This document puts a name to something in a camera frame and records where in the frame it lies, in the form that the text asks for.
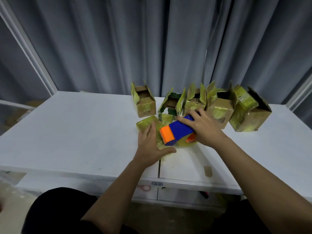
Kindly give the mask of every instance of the person's right arm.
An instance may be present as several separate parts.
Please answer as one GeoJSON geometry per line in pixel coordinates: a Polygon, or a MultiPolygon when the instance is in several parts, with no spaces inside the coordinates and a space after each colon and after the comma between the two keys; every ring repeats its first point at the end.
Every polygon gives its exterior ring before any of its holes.
{"type": "Polygon", "coordinates": [[[246,154],[203,109],[177,120],[192,127],[197,140],[216,150],[250,204],[272,233],[312,233],[312,205],[246,154]]]}

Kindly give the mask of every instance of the person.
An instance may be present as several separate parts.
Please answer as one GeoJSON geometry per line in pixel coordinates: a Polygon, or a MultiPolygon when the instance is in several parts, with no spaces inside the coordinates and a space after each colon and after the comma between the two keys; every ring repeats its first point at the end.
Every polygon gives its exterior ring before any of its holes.
{"type": "MultiPolygon", "coordinates": [[[[312,233],[307,200],[248,156],[203,109],[189,114],[194,121],[176,119],[195,130],[198,142],[216,150],[248,199],[218,218],[211,233],[312,233]]],[[[139,133],[133,160],[99,199],[69,188],[47,191],[29,209],[22,233],[137,233],[122,220],[138,181],[147,167],[174,152],[157,148],[152,124],[139,133]]]]}

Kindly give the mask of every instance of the black pants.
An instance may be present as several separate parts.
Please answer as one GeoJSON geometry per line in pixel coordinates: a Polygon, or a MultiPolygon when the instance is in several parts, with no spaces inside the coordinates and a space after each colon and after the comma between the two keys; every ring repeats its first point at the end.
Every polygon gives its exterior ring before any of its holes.
{"type": "MultiPolygon", "coordinates": [[[[22,234],[102,233],[92,223],[80,221],[97,201],[96,196],[70,188],[56,188],[40,195],[30,207],[22,234]]],[[[120,233],[138,233],[122,226],[120,233]]]]}
{"type": "MultiPolygon", "coordinates": [[[[56,188],[39,196],[30,207],[23,234],[101,233],[92,223],[80,221],[97,197],[70,188],[56,188]]],[[[248,200],[231,204],[208,233],[270,233],[248,200]]],[[[137,233],[122,226],[120,233],[137,233]]]]}

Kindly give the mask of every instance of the forearm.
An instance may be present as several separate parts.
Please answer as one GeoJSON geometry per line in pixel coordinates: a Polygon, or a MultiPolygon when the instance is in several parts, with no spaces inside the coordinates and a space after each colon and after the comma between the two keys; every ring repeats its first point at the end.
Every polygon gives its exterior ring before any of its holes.
{"type": "Polygon", "coordinates": [[[145,168],[130,162],[121,175],[82,217],[103,233],[119,233],[123,216],[145,168]]]}
{"type": "Polygon", "coordinates": [[[248,156],[230,138],[215,150],[240,185],[252,207],[272,232],[291,232],[312,221],[312,205],[248,156]]]}

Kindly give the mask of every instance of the hand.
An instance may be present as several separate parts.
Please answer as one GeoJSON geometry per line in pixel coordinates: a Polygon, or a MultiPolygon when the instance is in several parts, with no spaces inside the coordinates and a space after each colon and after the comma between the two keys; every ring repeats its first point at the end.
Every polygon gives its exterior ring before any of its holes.
{"type": "Polygon", "coordinates": [[[152,122],[151,126],[148,126],[147,129],[138,134],[138,150],[135,153],[133,162],[136,162],[147,168],[155,164],[163,156],[169,153],[175,153],[177,150],[173,147],[158,149],[156,145],[156,128],[155,124],[152,122]]]}
{"type": "Polygon", "coordinates": [[[196,111],[198,113],[193,110],[187,113],[194,118],[194,121],[180,116],[177,116],[176,119],[195,130],[198,142],[215,149],[216,146],[220,145],[220,143],[228,137],[220,129],[215,119],[208,116],[204,109],[200,108],[196,111]]]}

